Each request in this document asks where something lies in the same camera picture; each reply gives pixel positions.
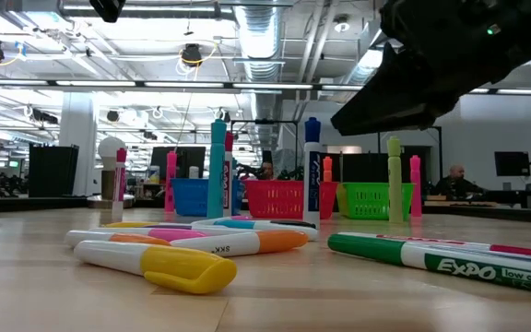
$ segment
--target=yellow highlighter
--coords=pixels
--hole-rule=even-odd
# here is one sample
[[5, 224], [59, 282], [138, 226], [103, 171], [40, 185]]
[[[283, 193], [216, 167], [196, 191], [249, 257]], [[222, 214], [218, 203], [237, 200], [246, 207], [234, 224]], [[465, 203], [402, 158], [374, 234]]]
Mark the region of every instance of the yellow highlighter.
[[220, 291], [237, 275], [237, 266], [227, 258], [165, 245], [87, 240], [75, 247], [75, 256], [86, 263], [133, 273], [154, 284], [192, 294]]

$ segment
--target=green marker cap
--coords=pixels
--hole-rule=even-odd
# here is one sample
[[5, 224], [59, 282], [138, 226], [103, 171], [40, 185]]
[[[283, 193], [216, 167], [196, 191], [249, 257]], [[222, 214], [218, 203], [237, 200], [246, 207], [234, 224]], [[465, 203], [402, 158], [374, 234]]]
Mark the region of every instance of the green marker cap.
[[403, 266], [401, 249], [405, 242], [333, 234], [329, 237], [329, 249], [339, 253], [356, 255], [383, 263]]
[[388, 146], [388, 156], [398, 157], [401, 155], [401, 141], [396, 136], [391, 136], [386, 142]]

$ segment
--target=wooden table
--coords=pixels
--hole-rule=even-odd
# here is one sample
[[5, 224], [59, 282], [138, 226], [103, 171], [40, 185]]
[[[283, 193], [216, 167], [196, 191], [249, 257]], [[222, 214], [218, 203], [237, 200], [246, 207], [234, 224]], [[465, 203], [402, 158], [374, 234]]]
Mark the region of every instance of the wooden table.
[[[80, 264], [63, 244], [67, 231], [108, 218], [85, 208], [0, 213], [0, 332], [531, 331], [531, 292], [339, 255], [325, 241], [236, 257], [238, 276], [218, 294], [166, 290]], [[134, 208], [124, 220], [169, 219]], [[337, 231], [531, 247], [531, 223], [506, 220], [323, 221], [323, 239]]]

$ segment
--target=pillar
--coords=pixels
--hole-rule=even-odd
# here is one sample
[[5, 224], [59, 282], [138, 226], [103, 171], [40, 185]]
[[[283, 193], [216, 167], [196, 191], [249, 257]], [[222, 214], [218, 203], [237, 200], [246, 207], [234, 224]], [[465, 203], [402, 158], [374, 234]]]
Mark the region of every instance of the pillar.
[[96, 135], [100, 110], [91, 92], [65, 92], [61, 112], [59, 146], [79, 147], [74, 196], [91, 196], [96, 165]]

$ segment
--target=person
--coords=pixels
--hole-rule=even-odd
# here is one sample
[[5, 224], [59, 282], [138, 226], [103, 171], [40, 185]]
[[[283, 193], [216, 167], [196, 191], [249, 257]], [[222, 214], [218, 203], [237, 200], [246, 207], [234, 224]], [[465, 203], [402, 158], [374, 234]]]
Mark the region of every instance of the person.
[[274, 179], [274, 165], [271, 161], [262, 162], [262, 174], [260, 180], [273, 180]]
[[450, 167], [450, 175], [441, 179], [435, 186], [435, 194], [466, 198], [472, 194], [483, 194], [485, 189], [465, 179], [465, 168], [462, 165]]

